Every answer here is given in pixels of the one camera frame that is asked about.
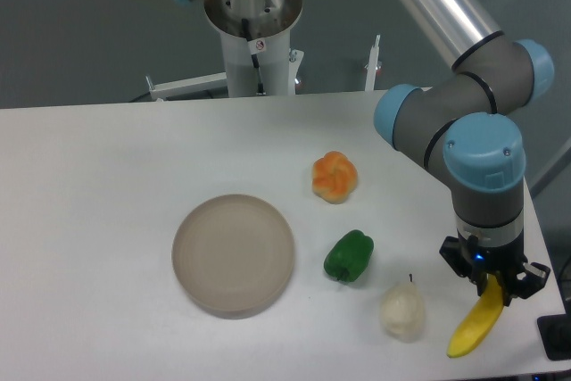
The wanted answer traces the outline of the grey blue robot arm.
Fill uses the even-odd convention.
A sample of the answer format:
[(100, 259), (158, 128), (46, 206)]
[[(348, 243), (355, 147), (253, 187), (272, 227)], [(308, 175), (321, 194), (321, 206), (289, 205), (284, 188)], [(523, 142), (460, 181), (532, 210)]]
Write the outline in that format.
[[(277, 46), (302, 0), (203, 0), (223, 50), (232, 96), (294, 91), (289, 49)], [(479, 291), (492, 281), (504, 304), (543, 289), (548, 267), (524, 253), (525, 150), (509, 114), (551, 86), (549, 53), (508, 40), (476, 0), (401, 0), (452, 70), (428, 90), (389, 89), (374, 112), (377, 133), (451, 190), (457, 234), (440, 253)]]

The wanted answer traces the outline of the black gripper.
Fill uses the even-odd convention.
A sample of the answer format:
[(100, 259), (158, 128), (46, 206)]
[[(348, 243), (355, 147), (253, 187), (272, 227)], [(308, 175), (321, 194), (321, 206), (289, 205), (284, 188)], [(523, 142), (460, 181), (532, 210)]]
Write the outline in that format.
[(439, 250), (458, 277), (464, 277), (481, 296), (488, 284), (488, 274), (502, 281), (503, 304), (514, 299), (526, 300), (541, 291), (550, 277), (550, 268), (538, 262), (528, 263), (524, 254), (523, 235), (511, 243), (489, 247), (480, 245), (471, 235), (447, 236)]

